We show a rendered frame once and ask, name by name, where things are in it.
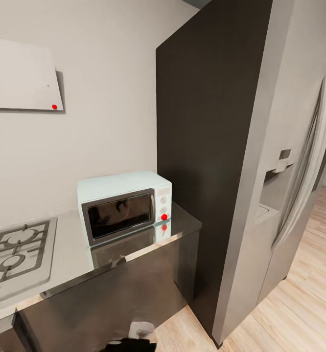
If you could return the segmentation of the microwave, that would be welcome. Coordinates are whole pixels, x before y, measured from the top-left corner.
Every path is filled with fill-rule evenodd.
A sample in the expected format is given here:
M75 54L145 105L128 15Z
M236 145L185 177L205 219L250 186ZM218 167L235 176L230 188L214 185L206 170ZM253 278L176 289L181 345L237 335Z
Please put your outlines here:
M151 170L76 182L86 246L171 217L172 182Z

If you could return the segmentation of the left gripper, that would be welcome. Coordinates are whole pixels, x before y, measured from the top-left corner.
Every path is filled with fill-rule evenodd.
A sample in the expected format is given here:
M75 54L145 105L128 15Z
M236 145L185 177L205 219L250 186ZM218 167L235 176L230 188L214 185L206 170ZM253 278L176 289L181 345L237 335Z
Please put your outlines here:
M157 343L150 344L149 340L144 340L143 338L131 339L128 338L122 339L132 344L133 352L156 352Z

